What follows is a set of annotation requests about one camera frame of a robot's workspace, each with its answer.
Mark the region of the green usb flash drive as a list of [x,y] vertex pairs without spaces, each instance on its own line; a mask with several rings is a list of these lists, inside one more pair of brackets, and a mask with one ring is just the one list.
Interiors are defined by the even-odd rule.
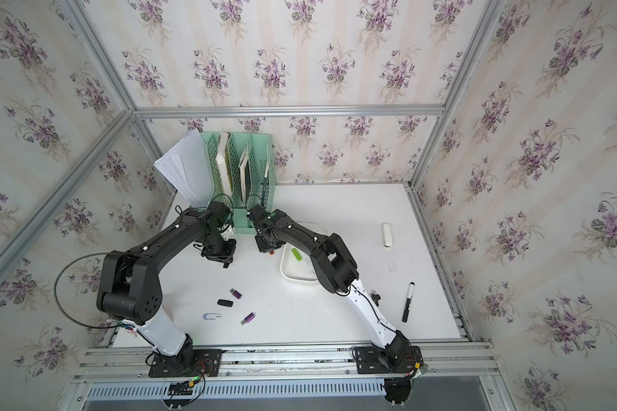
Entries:
[[301,252],[298,249],[292,248],[291,249],[291,253],[295,257],[295,259],[297,261],[302,261],[303,260],[303,255],[301,254]]

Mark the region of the white plastic storage box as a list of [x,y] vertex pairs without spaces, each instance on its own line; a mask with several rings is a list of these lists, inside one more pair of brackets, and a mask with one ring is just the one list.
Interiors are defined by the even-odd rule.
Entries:
[[[298,249],[303,255],[302,261],[297,261],[291,253],[291,249]],[[290,283],[301,285],[319,284],[310,255],[301,251],[298,247],[286,243],[283,246],[282,260],[279,267],[281,276]]]

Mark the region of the purple silver small usb drive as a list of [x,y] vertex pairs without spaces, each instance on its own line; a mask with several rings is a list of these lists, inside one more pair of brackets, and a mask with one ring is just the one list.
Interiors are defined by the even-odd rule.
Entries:
[[230,292],[238,300],[240,300],[243,297],[243,295],[236,289],[231,289]]

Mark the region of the black usb flash drive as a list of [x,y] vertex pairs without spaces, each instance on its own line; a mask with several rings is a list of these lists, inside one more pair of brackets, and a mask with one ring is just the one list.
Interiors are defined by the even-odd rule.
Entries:
[[234,302],[230,300],[219,299],[217,301],[217,304],[221,307],[232,308],[234,305]]

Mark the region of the silver white swivel usb drive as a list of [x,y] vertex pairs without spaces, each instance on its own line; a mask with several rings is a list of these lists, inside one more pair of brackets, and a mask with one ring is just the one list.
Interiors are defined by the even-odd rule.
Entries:
[[205,313],[202,316],[202,318],[207,321],[221,320],[222,314],[221,313]]

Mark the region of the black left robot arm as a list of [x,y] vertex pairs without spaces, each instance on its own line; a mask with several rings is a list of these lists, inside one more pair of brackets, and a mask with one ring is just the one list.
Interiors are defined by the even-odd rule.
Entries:
[[205,209],[189,207],[141,245],[108,253],[99,277],[99,311],[133,326],[162,356],[175,357],[191,350],[191,338],[173,324],[163,308],[159,275],[193,243],[199,245],[202,258],[224,268],[231,265],[237,242],[223,236],[231,218],[230,207],[220,201],[210,202]]

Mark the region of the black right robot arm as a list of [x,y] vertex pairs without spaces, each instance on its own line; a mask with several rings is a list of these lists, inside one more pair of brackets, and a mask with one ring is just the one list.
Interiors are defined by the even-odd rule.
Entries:
[[394,327],[373,303],[363,286],[358,264],[336,233],[319,234],[277,209],[250,208],[248,219],[255,227],[259,251],[268,253],[289,244],[310,257],[319,284],[329,293],[346,299],[368,330],[370,341],[380,349],[380,363],[394,370],[401,361],[419,361],[418,350]]

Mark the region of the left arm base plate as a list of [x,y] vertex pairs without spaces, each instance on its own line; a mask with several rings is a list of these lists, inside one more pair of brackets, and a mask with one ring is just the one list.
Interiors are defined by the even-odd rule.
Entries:
[[171,357],[154,351],[145,364],[149,367],[149,378],[216,377],[223,354],[220,349],[194,349],[190,356],[181,353]]

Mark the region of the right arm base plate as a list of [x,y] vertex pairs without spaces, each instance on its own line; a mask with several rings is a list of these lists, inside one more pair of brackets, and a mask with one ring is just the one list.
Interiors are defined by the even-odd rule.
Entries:
[[412,374],[424,363],[418,346],[397,359],[375,346],[354,347],[351,352],[358,374]]

